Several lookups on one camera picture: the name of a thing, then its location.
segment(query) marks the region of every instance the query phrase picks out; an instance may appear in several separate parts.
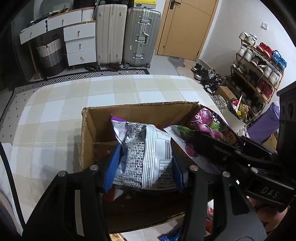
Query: barcode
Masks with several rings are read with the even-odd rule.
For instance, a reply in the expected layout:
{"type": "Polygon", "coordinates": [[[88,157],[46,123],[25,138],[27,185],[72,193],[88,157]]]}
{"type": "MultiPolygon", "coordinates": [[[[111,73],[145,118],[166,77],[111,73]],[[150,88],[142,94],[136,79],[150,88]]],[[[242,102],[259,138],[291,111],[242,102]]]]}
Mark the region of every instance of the barcode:
{"type": "Polygon", "coordinates": [[[170,145],[170,141],[165,141],[165,159],[172,159],[172,147],[170,145]]]}

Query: wooden door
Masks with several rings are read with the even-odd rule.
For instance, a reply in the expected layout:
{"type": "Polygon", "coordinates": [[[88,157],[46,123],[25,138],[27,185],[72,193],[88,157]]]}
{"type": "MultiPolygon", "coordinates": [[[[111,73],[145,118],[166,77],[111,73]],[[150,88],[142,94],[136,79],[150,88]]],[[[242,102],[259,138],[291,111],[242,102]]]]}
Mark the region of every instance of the wooden door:
{"type": "Polygon", "coordinates": [[[157,54],[196,60],[208,33],[217,0],[167,1],[168,11],[163,16],[163,29],[160,27],[162,32],[159,33],[157,54]]]}

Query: shoe rack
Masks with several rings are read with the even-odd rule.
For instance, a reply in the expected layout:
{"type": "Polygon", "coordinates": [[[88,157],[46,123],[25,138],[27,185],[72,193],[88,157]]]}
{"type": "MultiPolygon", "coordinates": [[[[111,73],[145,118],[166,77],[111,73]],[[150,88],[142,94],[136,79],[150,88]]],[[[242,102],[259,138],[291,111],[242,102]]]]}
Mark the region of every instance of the shoe rack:
{"type": "MultiPolygon", "coordinates": [[[[269,97],[269,99],[268,100],[265,100],[264,98],[263,98],[263,96],[261,95],[261,93],[259,93],[257,90],[256,90],[256,87],[255,86],[253,86],[245,77],[244,77],[244,75],[243,74],[241,74],[241,73],[239,73],[233,66],[231,66],[230,67],[230,72],[231,72],[231,75],[229,76],[229,77],[231,77],[234,73],[237,73],[237,75],[238,76],[240,76],[249,86],[250,86],[250,88],[257,94],[257,96],[262,100],[262,103],[263,103],[263,108],[262,108],[262,110],[260,110],[257,114],[255,114],[252,110],[251,110],[251,108],[249,108],[249,111],[251,111],[252,112],[252,114],[253,114],[253,119],[252,119],[252,121],[250,122],[250,123],[252,123],[260,114],[261,114],[261,112],[263,111],[263,109],[264,109],[264,107],[265,107],[265,105],[266,104],[268,104],[270,101],[271,101],[271,98],[272,98],[272,96],[273,96],[273,94],[274,94],[274,92],[278,89],[278,87],[279,87],[279,85],[280,85],[280,83],[281,83],[281,80],[282,80],[282,78],[283,78],[283,76],[284,76],[284,72],[278,67],[278,66],[276,66],[275,65],[275,63],[270,59],[270,58],[268,58],[266,55],[263,55],[261,52],[259,52],[256,48],[254,48],[253,46],[251,46],[250,44],[248,44],[246,41],[244,41],[244,40],[242,40],[242,39],[240,39],[241,40],[241,44],[244,44],[244,45],[247,45],[250,49],[252,49],[254,52],[255,52],[255,54],[256,55],[258,55],[259,57],[261,57],[262,59],[264,59],[267,63],[269,63],[270,64],[270,66],[272,66],[273,67],[273,69],[276,69],[277,71],[278,71],[278,73],[280,73],[280,78],[279,78],[279,80],[278,80],[278,82],[277,82],[277,84],[276,85],[274,85],[274,84],[272,84],[271,83],[271,81],[268,79],[268,78],[266,78],[264,75],[262,75],[262,79],[264,80],[264,81],[266,81],[268,84],[270,84],[271,86],[272,86],[272,89],[273,89],[273,91],[272,91],[272,94],[270,95],[270,97],[269,97]]],[[[256,70],[256,67],[255,66],[253,66],[253,65],[251,65],[248,61],[246,61],[244,58],[242,58],[240,55],[238,55],[237,53],[236,53],[236,60],[237,61],[242,61],[246,66],[247,66],[247,68],[248,69],[251,69],[252,71],[255,71],[256,70]]]]}

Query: plaid bedsheet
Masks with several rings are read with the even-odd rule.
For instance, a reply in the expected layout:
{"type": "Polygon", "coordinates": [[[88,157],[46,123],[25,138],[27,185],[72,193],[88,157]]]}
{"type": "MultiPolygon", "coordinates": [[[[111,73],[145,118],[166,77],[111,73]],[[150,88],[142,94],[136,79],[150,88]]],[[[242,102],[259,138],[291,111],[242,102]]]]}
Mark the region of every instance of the plaid bedsheet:
{"type": "Polygon", "coordinates": [[[28,100],[12,145],[10,166],[25,221],[60,170],[78,172],[84,107],[199,101],[221,115],[194,80],[182,76],[95,77],[48,85],[28,100]]]}

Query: red shoe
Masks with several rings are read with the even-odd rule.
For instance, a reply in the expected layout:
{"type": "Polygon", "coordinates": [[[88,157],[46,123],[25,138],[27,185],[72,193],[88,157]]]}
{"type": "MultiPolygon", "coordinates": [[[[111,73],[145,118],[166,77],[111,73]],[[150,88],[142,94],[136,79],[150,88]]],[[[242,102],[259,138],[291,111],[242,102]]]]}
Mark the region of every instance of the red shoe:
{"type": "Polygon", "coordinates": [[[269,58],[274,54],[273,50],[267,45],[266,45],[265,49],[263,50],[263,52],[269,58]]]}
{"type": "Polygon", "coordinates": [[[266,86],[267,86],[266,81],[260,79],[259,82],[258,82],[258,84],[257,84],[256,90],[257,90],[259,93],[262,93],[262,92],[265,91],[266,86]]]}
{"type": "Polygon", "coordinates": [[[263,52],[266,48],[266,44],[264,44],[263,42],[261,42],[258,46],[257,46],[257,50],[259,50],[260,52],[263,52]]]}
{"type": "Polygon", "coordinates": [[[272,87],[269,84],[266,83],[265,90],[262,93],[262,97],[263,97],[263,99],[265,99],[266,101],[268,101],[268,99],[270,98],[271,94],[272,94],[272,87]]]}

